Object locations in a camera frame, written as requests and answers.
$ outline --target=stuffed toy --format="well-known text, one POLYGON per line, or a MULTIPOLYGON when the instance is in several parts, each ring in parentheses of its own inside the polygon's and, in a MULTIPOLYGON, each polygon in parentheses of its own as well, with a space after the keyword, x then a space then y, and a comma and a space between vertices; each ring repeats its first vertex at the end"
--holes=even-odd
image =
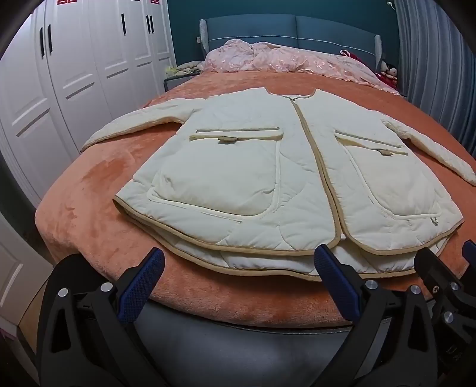
POLYGON ((380 74, 390 79, 394 86, 397 85, 397 69, 394 65, 382 61, 380 74))
MULTIPOLYGON (((344 56, 348 56, 349 58, 355 59, 356 61, 359 61, 360 63, 365 64, 358 56, 356 56, 355 54, 347 50, 340 50, 340 54, 344 56)), ((375 76, 379 78, 383 83, 386 83, 388 86, 396 90, 397 89, 397 69, 390 63, 385 63, 384 61, 382 61, 380 69, 381 69, 380 73, 376 72, 375 76)))

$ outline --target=fleece blanket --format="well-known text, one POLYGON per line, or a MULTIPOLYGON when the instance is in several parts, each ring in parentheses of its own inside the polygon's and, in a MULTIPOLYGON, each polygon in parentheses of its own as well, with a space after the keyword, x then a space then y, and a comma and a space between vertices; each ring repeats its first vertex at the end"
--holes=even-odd
MULTIPOLYGON (((476 169, 476 161, 432 118, 402 97, 375 88, 305 73, 205 73, 151 103, 172 98, 207 98, 254 87, 276 94, 307 95, 315 88, 363 107, 379 110, 441 143, 476 169)), ((178 124, 168 123, 122 136, 87 149, 54 183, 36 212, 36 224, 59 261, 80 252, 101 274, 117 279, 137 265, 156 240, 133 225, 112 197, 134 172, 171 137, 178 124)), ((476 240, 476 187, 430 156, 407 144, 435 173, 466 221, 440 258, 457 275, 466 269, 461 246, 476 240)), ((174 309, 213 320, 268 327, 319 327, 346 324, 321 283, 289 276, 238 277, 202 268, 165 250, 165 272, 151 298, 174 309)), ((416 275, 379 280, 392 289, 422 282, 416 275)))

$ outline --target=white door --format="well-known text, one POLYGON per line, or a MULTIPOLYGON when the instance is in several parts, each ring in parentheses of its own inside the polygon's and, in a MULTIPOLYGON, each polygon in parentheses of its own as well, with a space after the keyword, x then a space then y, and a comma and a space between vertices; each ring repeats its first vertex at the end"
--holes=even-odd
POLYGON ((175 66, 172 35, 170 32, 167 0, 145 0, 150 17, 151 42, 154 50, 154 67, 159 83, 160 93, 164 93, 165 71, 168 66, 175 66))
POLYGON ((134 64, 128 54, 122 25, 125 13, 127 5, 123 0, 89 0, 94 58, 113 119, 142 107, 133 92, 134 69, 131 66, 134 64))
POLYGON ((88 2, 47 0, 45 30, 46 56, 59 108, 81 149, 94 132, 112 121, 94 62, 88 2))
POLYGON ((127 9, 124 13, 124 32, 133 64, 134 91, 137 102, 142 107, 159 94, 145 12, 145 2, 148 0, 121 1, 127 9))
POLYGON ((34 206, 79 155, 51 85, 43 21, 44 4, 0 60, 0 150, 34 206))
POLYGON ((0 214, 0 317, 18 325, 52 270, 0 214))

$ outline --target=white wardrobe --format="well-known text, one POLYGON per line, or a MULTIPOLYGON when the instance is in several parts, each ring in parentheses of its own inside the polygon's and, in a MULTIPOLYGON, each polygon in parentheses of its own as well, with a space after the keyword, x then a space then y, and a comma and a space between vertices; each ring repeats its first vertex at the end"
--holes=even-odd
POLYGON ((34 206, 113 119, 164 92, 166 0, 46 0, 0 60, 0 151, 34 206))

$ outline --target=gray curtain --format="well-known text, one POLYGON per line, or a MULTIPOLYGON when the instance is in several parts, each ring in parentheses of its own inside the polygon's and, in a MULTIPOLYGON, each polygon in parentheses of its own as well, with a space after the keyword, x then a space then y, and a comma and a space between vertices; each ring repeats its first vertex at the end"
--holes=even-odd
POLYGON ((396 0, 402 95, 476 157, 476 57, 434 0, 396 0))

